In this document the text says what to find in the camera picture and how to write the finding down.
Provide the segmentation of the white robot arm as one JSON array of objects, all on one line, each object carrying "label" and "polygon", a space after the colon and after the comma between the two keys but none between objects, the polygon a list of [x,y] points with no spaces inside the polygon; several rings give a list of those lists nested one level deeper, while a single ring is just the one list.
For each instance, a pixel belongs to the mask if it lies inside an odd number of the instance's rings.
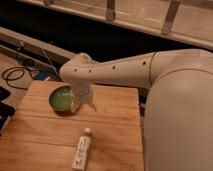
[{"label": "white robot arm", "polygon": [[74,104],[92,101],[90,85],[147,88],[146,171],[213,171],[213,53],[152,52],[99,63],[84,53],[60,68]]}]

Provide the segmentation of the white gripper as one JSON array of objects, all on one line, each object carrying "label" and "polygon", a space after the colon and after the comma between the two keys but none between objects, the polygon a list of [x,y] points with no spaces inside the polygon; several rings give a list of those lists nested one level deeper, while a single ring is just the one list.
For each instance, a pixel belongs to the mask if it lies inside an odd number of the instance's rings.
[{"label": "white gripper", "polygon": [[95,112],[97,112],[97,108],[92,102],[93,93],[89,84],[73,84],[71,90],[74,101],[71,106],[72,113],[76,113],[82,104],[88,104]]}]

